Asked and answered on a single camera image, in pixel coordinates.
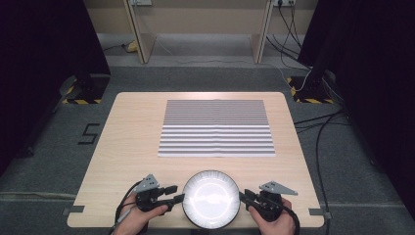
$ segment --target table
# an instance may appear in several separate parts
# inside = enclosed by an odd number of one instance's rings
[[[158,157],[168,100],[263,101],[274,143],[275,157],[200,158]],[[135,182],[152,173],[161,187],[178,186],[180,193],[194,174],[215,169],[234,179],[240,191],[259,192],[260,184],[275,180],[296,190],[284,196],[293,203],[302,227],[320,227],[324,219],[310,215],[320,209],[285,97],[279,92],[133,92],[119,93],[74,202],[83,212],[71,212],[71,227],[110,227],[115,209]],[[181,205],[154,218],[151,228],[195,228]],[[241,204],[226,228],[256,227]]]

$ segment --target cable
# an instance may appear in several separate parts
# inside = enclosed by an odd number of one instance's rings
[[[125,206],[135,204],[135,202],[134,202],[134,203],[129,203],[129,204],[124,204],[124,202],[125,202],[125,200],[127,199],[127,197],[130,195],[131,191],[135,188],[135,186],[139,185],[140,183],[141,183],[141,180],[140,180],[140,181],[138,181],[138,182],[136,182],[135,184],[133,184],[133,185],[132,185],[132,186],[128,189],[128,191],[125,193],[124,197],[122,198],[121,202],[119,203],[118,207],[116,208],[116,211],[115,211],[115,224],[113,225],[113,227],[111,227],[111,229],[110,229],[110,231],[109,231],[109,233],[108,233],[109,235],[113,234],[113,232],[114,232],[114,230],[115,230],[115,227],[116,227],[116,225],[117,225],[117,221],[118,221],[118,218],[119,218],[119,216],[120,216],[121,210],[122,210]]]
[[[287,27],[287,30],[288,30],[288,36],[289,35],[291,35],[292,37],[293,37],[293,39],[297,42],[297,45],[299,45],[299,47],[301,48],[301,44],[300,44],[300,42],[299,41],[297,41],[297,39],[294,37],[294,35],[293,35],[293,33],[291,32],[291,27],[292,27],[292,25],[293,25],[293,22],[294,22],[294,18],[292,18],[292,20],[291,20],[291,25],[290,26],[288,26],[288,23],[287,23],[287,21],[285,20],[285,17],[284,17],[284,15],[283,15],[283,13],[281,12],[281,8],[278,8],[278,11],[280,12],[280,15],[281,15],[281,18],[283,19],[283,21],[284,21],[284,24],[286,25],[286,27]]]
[[[159,45],[162,47],[162,49],[164,49],[166,52],[168,52],[168,54],[170,54],[171,56],[174,56],[173,53],[171,53],[169,50],[167,50],[167,48],[165,48],[157,38],[156,38],[156,41],[159,43]]]
[[[330,89],[330,92],[332,92],[333,94],[335,94],[338,98],[340,98],[343,102],[345,101],[342,96],[340,96],[338,93],[336,93],[336,91],[329,85],[329,83],[326,81],[326,79],[324,78],[324,76],[322,77],[322,81],[325,83],[324,89],[326,90],[326,88]],[[330,94],[327,94],[332,100],[336,101],[336,99],[333,99],[333,97]]]
[[[322,125],[322,124],[324,124],[324,122],[315,123],[315,124],[313,124],[313,125],[308,125],[308,126],[300,126],[300,127],[296,127],[296,128],[303,128],[303,130],[298,131],[298,132],[297,132],[297,134],[303,133],[303,132],[305,132],[305,131],[307,131],[307,130],[309,130],[309,129],[312,129],[312,128],[317,127],[317,126]],[[329,122],[329,124],[336,124],[336,125],[350,125],[350,124],[347,124],[347,123],[339,123],[339,122]]]
[[[300,124],[300,123],[309,122],[309,121],[313,121],[313,120],[317,120],[317,119],[321,119],[321,118],[328,118],[328,117],[331,117],[331,116],[333,116],[333,115],[337,114],[338,112],[339,112],[339,111],[336,111],[335,113],[332,113],[332,114],[330,114],[330,115],[319,116],[319,117],[313,117],[313,118],[310,118],[310,119],[305,119],[305,120],[299,120],[299,121],[294,122],[294,125],[296,125],[296,124]]]
[[[298,55],[299,53],[298,52],[296,52],[296,51],[293,51],[293,50],[291,50],[290,48],[287,48],[287,47],[284,47],[278,40],[277,40],[277,38],[275,38],[275,35],[274,34],[272,34],[272,37],[274,38],[274,40],[275,40],[275,42],[278,44],[278,45],[280,45],[282,48],[284,48],[286,51],[290,51],[291,53],[294,53],[294,54],[296,54],[296,55]]]
[[[279,50],[279,48],[277,47],[277,46],[275,46],[270,40],[269,40],[269,38],[268,38],[268,36],[266,36],[266,39],[271,43],[271,45],[272,46],[274,46],[274,48],[276,49],[276,50],[278,50],[279,52],[281,52],[281,53],[284,53],[285,55],[287,55],[287,56],[289,56],[289,57],[291,57],[293,60],[295,60],[295,61],[297,61],[297,59],[295,58],[295,57],[293,57],[292,55],[290,55],[290,54],[288,54],[288,53],[286,53],[286,52],[284,52],[284,51],[281,51],[281,50]],[[167,50],[160,42],[159,42],[159,44],[160,44],[160,46],[166,51],[166,52],[168,52],[170,55],[172,55],[172,53],[169,51],[169,50]],[[290,89],[292,89],[292,90],[295,90],[296,92],[298,92],[298,91],[301,91],[303,88],[304,88],[304,85],[305,85],[305,82],[307,81],[307,78],[308,78],[308,75],[309,75],[309,73],[310,73],[310,71],[311,71],[311,68],[310,67],[308,67],[307,65],[304,65],[304,64],[302,64],[301,62],[298,62],[298,63],[300,63],[301,65],[303,65],[303,66],[305,66],[305,67],[307,67],[308,69],[309,69],[309,71],[308,71],[308,74],[307,74],[307,76],[305,77],[305,79],[304,79],[304,82],[303,82],[303,84],[302,84],[302,86],[301,86],[301,88],[299,89],[299,90],[296,90],[296,89],[294,89],[291,85],[290,85],[290,83],[288,83],[288,81],[286,80],[286,78],[285,78],[285,76],[284,76],[284,73],[283,73],[283,71],[280,69],[280,68],[278,68],[278,67],[276,67],[276,66],[274,66],[274,65],[272,65],[272,64],[267,64],[267,63],[261,63],[261,64],[257,64],[257,63],[252,63],[252,62],[247,62],[247,61],[220,61],[220,60],[208,60],[208,61],[186,61],[186,62],[181,62],[181,61],[171,61],[171,60],[161,60],[161,61],[169,61],[169,62],[175,62],[175,63],[179,63],[179,64],[190,64],[190,63],[214,63],[214,62],[220,62],[220,63],[246,63],[246,64],[250,64],[250,65],[255,65],[255,66],[257,66],[257,65],[268,65],[268,66],[271,66],[271,67],[273,67],[273,68],[275,68],[275,69],[277,69],[280,73],[281,73],[281,76],[282,76],[282,79],[284,80],[284,82],[290,87]],[[298,70],[305,70],[306,71],[306,69],[301,69],[301,68],[292,68],[292,69],[298,69]]]
[[[318,144],[320,142],[320,136],[321,133],[324,129],[324,127],[330,122],[330,120],[332,118],[334,118],[337,114],[342,113],[343,110],[339,110],[336,113],[332,114],[321,126],[320,130],[318,131],[318,135],[317,135],[317,140],[315,142],[315,161],[316,161],[316,165],[317,165],[317,174],[318,174],[318,179],[320,182],[320,186],[321,186],[321,192],[323,194],[323,200],[324,200],[324,204],[326,207],[326,213],[330,213],[330,209],[329,209],[329,203],[327,201],[327,196],[326,196],[326,190],[324,189],[324,184],[323,184],[323,178],[321,176],[321,170],[320,170],[320,161],[319,161],[319,156],[318,156]],[[330,231],[330,218],[326,219],[326,235],[329,234]]]
[[[292,210],[290,210],[289,208],[287,208],[287,207],[284,207],[284,206],[282,206],[282,209],[283,210],[285,210],[289,215],[290,215],[290,217],[293,219],[293,222],[294,222],[294,225],[295,225],[295,231],[294,231],[294,234],[295,235],[299,235],[300,234],[300,220],[299,220],[299,218],[297,217],[297,215],[292,211]]]
[[[294,60],[295,62],[297,62],[297,63],[299,63],[300,65],[302,65],[302,66],[304,66],[305,68],[307,68],[307,70],[306,69],[302,69],[302,68],[294,68],[294,67],[289,67],[289,66],[287,66],[285,63],[284,63],[284,61],[282,60],[282,57],[281,57],[281,61],[283,62],[283,64],[286,66],[286,67],[288,67],[288,68],[292,68],[292,69],[297,69],[297,70],[303,70],[303,71],[311,71],[311,67],[309,67],[308,65],[306,65],[306,64],[304,64],[304,63],[302,63],[302,62],[299,62],[298,60],[297,60],[297,58],[295,58],[294,56],[292,56],[292,55],[290,55],[290,54],[288,54],[287,52],[285,52],[284,50],[282,50],[282,49],[280,49],[280,48],[278,48],[274,43],[272,43],[271,42],[271,40],[269,39],[269,37],[268,36],[266,36],[266,40],[274,47],[274,49],[275,50],[277,50],[278,52],[280,52],[280,53],[282,53],[282,54],[284,54],[284,55],[286,55],[286,56],[288,56],[290,59],[292,59],[292,60]]]
[[[103,49],[103,51],[108,51],[108,50],[113,49],[113,48],[115,48],[115,47],[122,47],[122,49],[124,49],[124,51],[125,51],[125,52],[128,52],[127,50],[125,50],[125,47],[126,47],[127,45],[129,45],[130,43],[132,43],[133,41],[134,41],[134,40],[130,41],[130,42],[129,42],[129,43],[127,43],[127,44],[121,44],[121,45],[116,45],[116,46],[108,47],[108,48]]]
[[[296,34],[297,42],[299,43],[299,47],[301,48],[302,45],[301,45],[300,40],[299,40],[299,35],[297,34],[296,22],[294,20],[294,16],[296,15],[296,6],[294,5],[294,3],[292,1],[289,1],[289,2],[290,2],[290,6],[291,6],[291,17],[292,17],[293,26],[294,26],[294,33]]]

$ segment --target yellow and black hazard tape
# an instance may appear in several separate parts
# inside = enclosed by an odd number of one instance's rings
[[[94,82],[103,82],[104,79],[100,78]],[[95,105],[100,104],[102,99],[102,93],[104,90],[101,90],[101,93],[95,92],[90,93],[89,91],[83,91],[77,83],[77,79],[74,80],[72,86],[68,89],[65,99],[62,101],[63,104],[75,104],[75,105]]]
[[[74,104],[74,105],[96,105],[100,104],[101,100],[75,100],[75,99],[65,99],[63,104]]]
[[[300,98],[297,94],[294,85],[292,84],[292,79],[289,77],[287,78],[288,84],[292,87],[291,94],[293,95],[294,101],[298,103],[311,103],[311,104],[333,104],[334,101],[332,99],[315,99],[315,98]]]

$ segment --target gray carpet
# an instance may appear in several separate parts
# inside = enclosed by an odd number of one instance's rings
[[[49,198],[0,198],[0,234],[106,234],[107,228],[73,229],[63,210],[73,203],[91,160],[92,145],[78,145],[87,123],[101,133],[115,96],[138,91],[280,91],[294,121],[328,115],[339,105],[294,102],[276,69],[230,68],[111,68],[112,78],[99,105],[59,105],[44,126],[35,155],[15,159],[0,178],[0,192],[54,193]],[[283,70],[284,76],[304,74]],[[63,85],[66,93],[71,79]],[[323,120],[299,124],[306,126]],[[370,164],[346,117],[327,125],[320,139],[320,167],[329,201],[330,234],[415,234],[415,222],[401,204],[386,175]],[[324,208],[315,160],[319,127],[299,133],[317,196]],[[325,234],[326,226],[303,229],[301,234]],[[186,230],[151,230],[150,234],[190,234]],[[212,234],[257,234],[256,230],[217,230]]]

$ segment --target hand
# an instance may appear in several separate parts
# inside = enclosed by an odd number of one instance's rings
[[[282,199],[283,206],[286,208],[291,208],[291,202]],[[264,220],[259,212],[252,206],[248,208],[250,211],[251,216],[253,217],[254,221],[259,227],[260,233],[262,235],[293,235],[296,226],[294,225],[293,219],[290,217],[290,215],[286,211],[282,211],[281,215],[278,217],[277,220],[272,222],[267,222]]]
[[[125,200],[124,204],[130,204],[131,206],[125,206],[120,215],[123,215],[128,209],[131,209],[131,212],[128,216],[116,227],[113,235],[136,235],[141,229],[149,222],[150,219],[157,217],[165,213],[168,209],[167,205],[162,205],[157,208],[152,209],[151,211],[143,212],[140,211],[135,206],[135,196],[136,193],[131,193],[128,198]]]

